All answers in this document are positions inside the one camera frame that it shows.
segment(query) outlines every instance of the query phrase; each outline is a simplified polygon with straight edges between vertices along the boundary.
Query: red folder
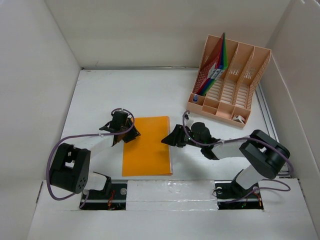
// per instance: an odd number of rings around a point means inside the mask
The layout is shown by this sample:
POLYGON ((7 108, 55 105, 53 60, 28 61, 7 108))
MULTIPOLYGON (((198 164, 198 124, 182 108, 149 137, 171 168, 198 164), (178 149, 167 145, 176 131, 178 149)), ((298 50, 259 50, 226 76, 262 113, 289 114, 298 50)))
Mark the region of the red folder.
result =
POLYGON ((209 58, 204 62, 203 66, 199 70, 195 86, 193 88, 193 93, 200 94, 202 88, 210 80, 209 72, 211 73, 214 69, 220 66, 221 50, 223 45, 223 36, 220 37, 219 41, 212 50, 209 58))

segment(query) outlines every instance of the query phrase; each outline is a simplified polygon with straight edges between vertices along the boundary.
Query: white floor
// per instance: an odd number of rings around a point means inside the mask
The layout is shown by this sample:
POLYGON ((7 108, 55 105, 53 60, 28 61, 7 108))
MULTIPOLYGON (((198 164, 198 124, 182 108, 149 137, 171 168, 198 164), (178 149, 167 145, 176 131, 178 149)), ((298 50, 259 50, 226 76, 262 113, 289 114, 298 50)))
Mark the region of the white floor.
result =
MULTIPOLYGON (((135 117, 169 116, 173 129, 182 122, 196 76, 196 70, 186 69, 83 70, 62 136, 96 133, 111 119, 110 112, 115 108, 128 109, 135 117)), ((195 116, 194 120, 204 122, 215 138, 242 137, 255 129, 267 132, 256 96, 243 129, 205 117, 195 116)), ((172 147, 170 155, 172 176, 122 177, 123 144, 91 160, 92 171, 113 180, 133 180, 128 183, 126 211, 79 210, 80 195, 54 201, 44 185, 28 239, 318 239, 296 179, 284 180, 291 192, 261 192, 264 211, 218 210, 217 200, 211 195, 212 180, 233 179, 249 165, 248 161, 208 160, 191 146, 172 147), (167 189, 168 184, 183 187, 172 191, 167 189)), ((273 182, 260 185, 275 187, 273 182)), ((59 196, 67 194, 55 187, 53 190, 59 196)))

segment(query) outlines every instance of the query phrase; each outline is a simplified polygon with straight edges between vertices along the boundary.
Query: peach plastic file organizer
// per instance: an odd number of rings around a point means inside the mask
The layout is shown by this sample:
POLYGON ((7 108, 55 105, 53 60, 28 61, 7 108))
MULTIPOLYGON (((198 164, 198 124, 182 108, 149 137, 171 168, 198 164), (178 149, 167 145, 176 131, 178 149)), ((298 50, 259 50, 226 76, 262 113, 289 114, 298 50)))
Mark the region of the peach plastic file organizer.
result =
MULTIPOLYGON (((220 37, 209 35, 205 42, 200 68, 209 58, 220 37)), ((197 81, 186 109, 211 119, 243 128, 251 113, 252 98, 271 57, 271 50, 242 42, 225 40, 229 67, 207 92, 193 102, 195 89, 207 76, 198 72, 197 81), (242 116, 244 123, 234 121, 242 116)))

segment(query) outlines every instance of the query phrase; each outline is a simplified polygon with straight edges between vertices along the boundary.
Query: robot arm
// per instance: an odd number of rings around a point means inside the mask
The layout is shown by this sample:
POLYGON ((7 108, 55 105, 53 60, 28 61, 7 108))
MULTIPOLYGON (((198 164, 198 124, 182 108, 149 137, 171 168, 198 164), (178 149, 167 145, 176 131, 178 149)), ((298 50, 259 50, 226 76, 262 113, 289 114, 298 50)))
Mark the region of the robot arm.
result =
MULTIPOLYGON (((220 141, 220 139, 211 136, 209 129, 202 122, 196 122, 191 126, 191 129, 186 127, 186 130, 189 136, 199 143, 214 144, 220 141)), ((290 156, 290 152, 283 145, 261 130, 253 131, 250 138, 265 142, 287 158, 290 156)), ((244 196, 262 179, 274 179, 285 164, 285 160, 279 154, 271 149, 266 149, 262 144, 252 140, 239 140, 212 146, 201 146, 191 141, 186 135, 183 126, 179 124, 161 142, 180 148, 186 145, 201 148, 201 153, 210 160, 245 157, 251 165, 240 171, 229 185, 224 185, 223 194, 218 196, 221 199, 236 199, 244 196)))
MULTIPOLYGON (((117 110, 112 115, 112 121, 99 130, 121 133, 128 130, 132 124, 127 112, 117 110)), ((55 153, 49 171, 50 184, 75 194, 84 190, 96 190, 108 195, 111 178, 96 172, 89 172, 90 160, 106 148, 120 141, 128 143, 138 136, 140 133, 133 126, 126 134, 88 137, 74 145, 62 143, 55 153)))

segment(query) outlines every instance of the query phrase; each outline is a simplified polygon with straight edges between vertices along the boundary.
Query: orange folder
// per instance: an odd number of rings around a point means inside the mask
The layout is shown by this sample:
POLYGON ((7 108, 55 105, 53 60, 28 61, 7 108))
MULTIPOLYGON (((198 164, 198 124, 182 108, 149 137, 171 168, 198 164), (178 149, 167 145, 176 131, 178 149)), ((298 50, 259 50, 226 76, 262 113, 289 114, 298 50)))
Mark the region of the orange folder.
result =
POLYGON ((134 125, 141 136, 124 144, 122 176, 172 174, 169 146, 161 143, 170 131, 169 117, 138 117, 134 125))

